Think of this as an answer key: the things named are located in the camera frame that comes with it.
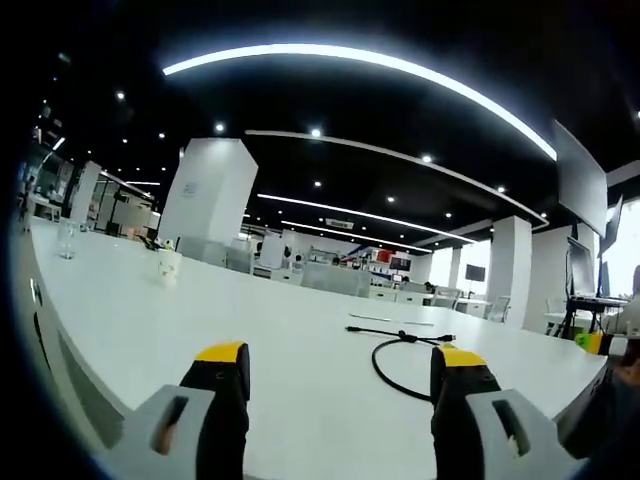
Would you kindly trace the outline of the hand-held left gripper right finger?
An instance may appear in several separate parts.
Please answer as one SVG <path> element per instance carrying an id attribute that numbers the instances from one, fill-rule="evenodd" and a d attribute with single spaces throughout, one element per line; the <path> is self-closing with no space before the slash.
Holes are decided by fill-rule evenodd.
<path id="1" fill-rule="evenodd" d="M 478 355 L 452 345 L 431 359 L 431 432 L 439 479 L 564 479 L 556 424 L 520 392 L 500 387 Z"/>

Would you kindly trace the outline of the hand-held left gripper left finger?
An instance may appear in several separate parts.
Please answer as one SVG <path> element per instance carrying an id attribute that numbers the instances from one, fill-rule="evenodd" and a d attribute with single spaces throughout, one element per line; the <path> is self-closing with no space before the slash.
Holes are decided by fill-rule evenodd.
<path id="1" fill-rule="evenodd" d="M 123 422 L 123 479 L 241 479 L 249 430 L 249 345 L 198 353 L 177 385 L 164 385 Z"/>

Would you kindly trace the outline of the person's right hand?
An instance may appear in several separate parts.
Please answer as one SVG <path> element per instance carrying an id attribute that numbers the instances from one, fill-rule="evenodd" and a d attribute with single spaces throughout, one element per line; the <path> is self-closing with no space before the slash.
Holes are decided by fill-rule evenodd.
<path id="1" fill-rule="evenodd" d="M 627 385 L 638 387 L 640 384 L 639 353 L 626 355 L 623 361 L 614 368 L 617 377 Z"/>

